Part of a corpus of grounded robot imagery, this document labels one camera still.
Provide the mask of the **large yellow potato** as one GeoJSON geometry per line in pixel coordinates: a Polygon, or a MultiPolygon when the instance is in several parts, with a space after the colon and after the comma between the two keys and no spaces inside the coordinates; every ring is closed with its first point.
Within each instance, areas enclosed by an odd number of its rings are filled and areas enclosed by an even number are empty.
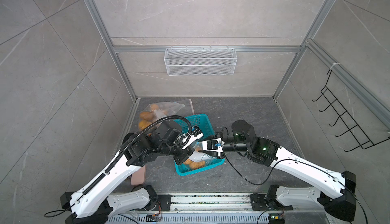
{"type": "Polygon", "coordinates": [[[200,169],[200,168],[203,168],[206,166],[206,162],[205,161],[200,161],[200,162],[194,162],[192,161],[191,159],[187,159],[184,164],[186,166],[188,166],[191,170],[196,170],[196,169],[200,169]]]}

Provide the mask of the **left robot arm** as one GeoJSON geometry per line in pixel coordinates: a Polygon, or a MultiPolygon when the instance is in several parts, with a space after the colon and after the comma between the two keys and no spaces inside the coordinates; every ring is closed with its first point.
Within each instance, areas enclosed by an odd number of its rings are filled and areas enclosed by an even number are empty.
{"type": "Polygon", "coordinates": [[[114,159],[86,186],[61,196],[67,224],[104,224],[131,210],[151,210],[158,195],[147,185],[125,194],[113,191],[128,177],[159,156],[172,156],[177,165],[194,152],[191,144],[203,136],[197,125],[182,116],[167,116],[137,134],[128,134],[114,159]]]}

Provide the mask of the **clear plastic bag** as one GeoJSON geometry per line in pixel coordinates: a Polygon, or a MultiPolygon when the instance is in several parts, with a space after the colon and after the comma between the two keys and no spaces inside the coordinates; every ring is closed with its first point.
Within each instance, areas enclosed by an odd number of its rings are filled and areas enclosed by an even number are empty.
{"type": "Polygon", "coordinates": [[[193,155],[189,157],[194,162],[200,162],[200,161],[205,161],[206,164],[210,163],[213,160],[216,160],[217,158],[210,157],[209,155],[202,153],[202,144],[200,142],[195,143],[193,145],[194,152],[193,155]]]}
{"type": "Polygon", "coordinates": [[[154,119],[151,121],[152,123],[156,120],[159,120],[166,116],[176,115],[181,111],[184,107],[182,103],[179,102],[160,102],[160,103],[154,103],[159,105],[159,110],[151,111],[150,104],[143,110],[143,111],[150,111],[154,113],[154,119]]]}

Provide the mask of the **clear pink-print zipper bag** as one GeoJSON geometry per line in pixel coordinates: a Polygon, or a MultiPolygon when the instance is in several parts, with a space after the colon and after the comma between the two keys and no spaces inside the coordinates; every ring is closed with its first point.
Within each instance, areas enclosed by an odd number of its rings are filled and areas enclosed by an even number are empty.
{"type": "Polygon", "coordinates": [[[183,116],[192,116],[195,115],[195,109],[194,109],[194,104],[191,99],[186,99],[182,103],[184,105],[182,109],[182,115],[183,116]]]}

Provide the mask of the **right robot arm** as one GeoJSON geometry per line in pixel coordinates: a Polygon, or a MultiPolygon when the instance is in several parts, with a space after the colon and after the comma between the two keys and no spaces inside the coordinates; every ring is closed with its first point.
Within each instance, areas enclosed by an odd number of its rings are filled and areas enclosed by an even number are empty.
{"type": "Polygon", "coordinates": [[[244,120],[232,124],[232,134],[217,132],[202,141],[202,152],[219,159],[228,152],[237,152],[249,160],[286,172],[310,187],[290,188],[273,184],[263,199],[252,195],[254,203],[262,203],[271,210],[291,210],[293,207],[322,208],[339,220],[352,222],[356,212],[356,175],[331,171],[311,163],[276,142],[256,136],[252,125],[244,120]]]}

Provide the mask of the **smooth brown potato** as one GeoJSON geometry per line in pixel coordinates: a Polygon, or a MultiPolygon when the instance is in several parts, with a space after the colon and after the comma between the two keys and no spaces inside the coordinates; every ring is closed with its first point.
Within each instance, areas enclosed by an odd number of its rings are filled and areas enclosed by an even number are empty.
{"type": "Polygon", "coordinates": [[[150,112],[150,111],[143,111],[143,112],[140,113],[139,117],[142,120],[153,121],[154,113],[150,112]]]}

